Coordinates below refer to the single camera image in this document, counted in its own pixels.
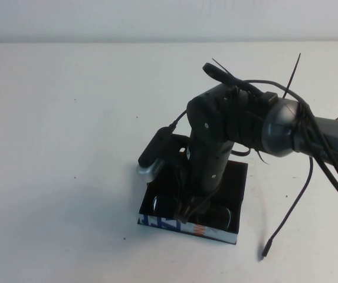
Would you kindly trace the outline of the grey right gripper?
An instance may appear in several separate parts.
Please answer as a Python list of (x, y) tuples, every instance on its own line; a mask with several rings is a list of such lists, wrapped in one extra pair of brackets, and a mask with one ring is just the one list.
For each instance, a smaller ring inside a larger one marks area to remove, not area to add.
[(189, 189), (196, 195), (191, 196), (184, 210), (185, 219), (194, 213), (204, 214), (211, 205), (213, 193), (219, 187), (234, 142), (217, 142), (206, 144), (200, 138), (190, 138), (187, 148), (190, 173)]

